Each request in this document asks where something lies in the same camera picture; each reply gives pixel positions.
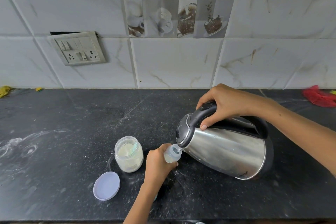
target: kettle body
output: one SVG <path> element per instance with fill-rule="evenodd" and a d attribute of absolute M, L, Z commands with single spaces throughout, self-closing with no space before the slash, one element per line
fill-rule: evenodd
<path fill-rule="evenodd" d="M 182 118 L 176 130 L 179 147 L 202 164 L 237 179 L 263 175 L 271 168 L 274 156 L 267 123 L 242 116 L 201 130 L 201 122 L 216 109 L 216 102 L 207 102 Z"/>

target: jar rim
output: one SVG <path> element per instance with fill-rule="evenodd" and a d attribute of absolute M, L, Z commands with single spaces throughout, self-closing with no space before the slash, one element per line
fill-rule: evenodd
<path fill-rule="evenodd" d="M 130 155 L 127 155 L 127 156 L 119 156 L 118 155 L 118 151 L 120 150 L 120 145 L 123 141 L 127 140 L 127 139 L 131 139 L 131 140 L 134 140 L 135 143 L 137 144 L 136 146 L 136 149 L 132 152 L 132 154 Z M 132 137 L 132 136 L 124 136 L 123 138 L 120 138 L 117 143 L 115 144 L 115 147 L 114 147 L 114 154 L 117 158 L 119 159 L 128 159 L 128 158 L 132 158 L 132 156 L 134 156 L 134 154 L 138 151 L 139 149 L 139 145 L 140 143 L 138 142 L 138 140 L 135 138 L 135 137 Z"/>

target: yellow cloth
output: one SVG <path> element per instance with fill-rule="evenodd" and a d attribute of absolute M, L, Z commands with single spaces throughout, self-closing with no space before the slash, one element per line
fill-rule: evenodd
<path fill-rule="evenodd" d="M 8 95 L 10 90 L 11 90 L 11 88 L 9 86 L 2 86 L 0 88 L 0 98 L 4 97 L 5 95 Z"/>

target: round plastic lid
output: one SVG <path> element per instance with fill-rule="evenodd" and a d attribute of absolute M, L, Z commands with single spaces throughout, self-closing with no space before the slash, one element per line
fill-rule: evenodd
<path fill-rule="evenodd" d="M 106 172 L 98 177 L 93 186 L 94 196 L 106 201 L 114 197 L 120 188 L 120 179 L 115 172 Z"/>

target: person's left arm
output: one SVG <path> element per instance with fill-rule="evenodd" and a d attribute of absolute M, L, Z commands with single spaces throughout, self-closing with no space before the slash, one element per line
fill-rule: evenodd
<path fill-rule="evenodd" d="M 167 175 L 178 163 L 167 163 L 163 153 L 171 144 L 163 144 L 156 150 L 149 151 L 146 160 L 145 180 L 139 194 L 123 224 L 146 224 L 149 211 L 156 194 Z"/>

